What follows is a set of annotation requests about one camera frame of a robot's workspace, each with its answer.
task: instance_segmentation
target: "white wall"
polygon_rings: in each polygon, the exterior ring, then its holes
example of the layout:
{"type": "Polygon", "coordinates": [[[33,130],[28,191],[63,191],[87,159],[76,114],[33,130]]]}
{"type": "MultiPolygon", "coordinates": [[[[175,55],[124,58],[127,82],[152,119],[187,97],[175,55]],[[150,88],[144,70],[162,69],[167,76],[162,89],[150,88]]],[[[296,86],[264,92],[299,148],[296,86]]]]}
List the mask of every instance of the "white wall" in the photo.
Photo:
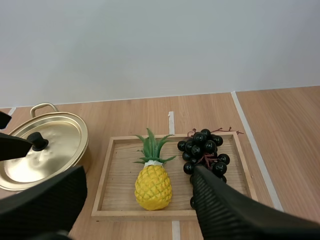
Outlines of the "white wall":
{"type": "Polygon", "coordinates": [[[320,85],[319,0],[1,0],[0,107],[320,85]]]}

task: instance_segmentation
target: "grape bunch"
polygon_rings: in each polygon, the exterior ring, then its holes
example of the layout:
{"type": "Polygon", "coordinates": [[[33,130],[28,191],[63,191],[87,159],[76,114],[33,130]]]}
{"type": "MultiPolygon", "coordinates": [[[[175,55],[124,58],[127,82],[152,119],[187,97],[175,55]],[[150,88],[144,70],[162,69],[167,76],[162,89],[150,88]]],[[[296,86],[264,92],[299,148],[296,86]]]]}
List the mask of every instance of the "grape bunch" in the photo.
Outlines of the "grape bunch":
{"type": "MultiPolygon", "coordinates": [[[[218,155],[218,147],[224,143],[224,140],[221,136],[213,134],[215,132],[231,132],[231,127],[228,131],[219,128],[215,131],[202,129],[200,132],[197,132],[194,128],[191,132],[188,132],[188,137],[185,140],[179,141],[177,144],[178,149],[183,152],[183,160],[186,161],[183,171],[191,175],[190,183],[192,182],[192,174],[196,165],[204,166],[220,178],[221,181],[227,182],[224,174],[227,172],[230,157],[225,153],[218,155]]],[[[190,199],[190,205],[194,209],[193,197],[190,199]]]]}

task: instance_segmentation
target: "toy fruit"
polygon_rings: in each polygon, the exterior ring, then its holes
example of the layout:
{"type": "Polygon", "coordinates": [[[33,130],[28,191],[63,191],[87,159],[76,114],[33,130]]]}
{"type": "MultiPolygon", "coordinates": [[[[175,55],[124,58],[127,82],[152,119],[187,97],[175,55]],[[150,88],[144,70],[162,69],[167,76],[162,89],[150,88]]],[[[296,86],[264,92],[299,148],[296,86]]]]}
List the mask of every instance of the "toy fruit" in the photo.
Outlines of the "toy fruit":
{"type": "Polygon", "coordinates": [[[168,159],[160,158],[161,148],[168,142],[167,138],[171,135],[156,141],[154,134],[148,128],[147,131],[149,135],[147,138],[136,135],[143,142],[144,157],[140,158],[143,161],[135,163],[144,164],[144,168],[135,181],[134,195],[144,209],[159,210],[168,206],[172,197],[170,178],[162,165],[176,156],[168,159]]]}

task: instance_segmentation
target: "wooden tray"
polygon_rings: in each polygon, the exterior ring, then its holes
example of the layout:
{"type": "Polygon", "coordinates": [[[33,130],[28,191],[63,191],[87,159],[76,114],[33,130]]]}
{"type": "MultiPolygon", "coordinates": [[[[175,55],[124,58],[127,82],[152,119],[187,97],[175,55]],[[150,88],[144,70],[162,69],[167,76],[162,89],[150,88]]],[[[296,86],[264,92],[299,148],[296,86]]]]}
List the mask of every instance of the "wooden tray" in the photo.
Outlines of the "wooden tray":
{"type": "MultiPolygon", "coordinates": [[[[225,174],[227,184],[257,200],[237,133],[217,134],[223,138],[223,145],[218,147],[218,154],[225,153],[230,157],[230,164],[225,174]]],[[[177,157],[164,165],[172,185],[171,202],[166,208],[157,211],[147,211],[136,202],[135,182],[144,166],[133,162],[143,156],[137,151],[143,148],[142,142],[136,136],[111,137],[91,216],[99,221],[196,220],[196,212],[190,207],[192,197],[190,175],[183,171],[185,161],[182,159],[182,152],[177,148],[177,143],[185,137],[185,134],[170,137],[172,142],[166,143],[161,150],[160,157],[164,159],[177,157]]]]}

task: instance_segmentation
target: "white tape line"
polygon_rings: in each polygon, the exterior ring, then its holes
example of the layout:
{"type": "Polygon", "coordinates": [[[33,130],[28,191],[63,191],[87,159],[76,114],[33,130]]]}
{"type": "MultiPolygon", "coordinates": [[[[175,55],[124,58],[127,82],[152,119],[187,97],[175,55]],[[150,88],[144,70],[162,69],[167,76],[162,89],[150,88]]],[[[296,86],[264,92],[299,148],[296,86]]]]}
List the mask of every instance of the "white tape line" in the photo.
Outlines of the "white tape line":
{"type": "Polygon", "coordinates": [[[172,221],[172,240],[180,240],[180,221],[172,221]]]}
{"type": "Polygon", "coordinates": [[[12,114],[14,114],[16,109],[17,109],[16,107],[11,108],[8,115],[12,116],[12,114]]]}
{"type": "Polygon", "coordinates": [[[270,175],[268,173],[268,170],[267,170],[267,167],[265,165],[264,159],[261,156],[261,153],[259,151],[257,142],[256,142],[256,140],[254,138],[254,135],[253,135],[251,129],[250,129],[250,126],[249,126],[249,123],[248,123],[248,121],[246,119],[245,113],[241,108],[240,102],[239,102],[238,97],[237,97],[237,93],[235,91],[232,91],[231,95],[232,95],[235,107],[236,107],[236,109],[238,111],[238,114],[240,116],[241,122],[243,124],[244,130],[246,132],[246,135],[248,136],[248,139],[249,139],[249,142],[251,144],[255,159],[256,159],[256,161],[258,163],[258,166],[260,168],[263,180],[265,182],[266,188],[268,189],[268,192],[269,192],[269,195],[271,197],[271,200],[272,200],[272,203],[274,205],[274,208],[283,212],[284,209],[283,209],[283,207],[281,205],[281,202],[280,202],[280,199],[279,199],[278,194],[276,192],[275,186],[272,183],[272,180],[271,180],[270,175]]]}
{"type": "MultiPolygon", "coordinates": [[[[175,115],[173,111],[168,114],[169,134],[175,134],[175,115]]],[[[180,240],[180,221],[172,221],[172,240],[180,240]]]]}
{"type": "Polygon", "coordinates": [[[169,117],[169,134],[175,134],[175,115],[173,111],[168,114],[169,117]]]}

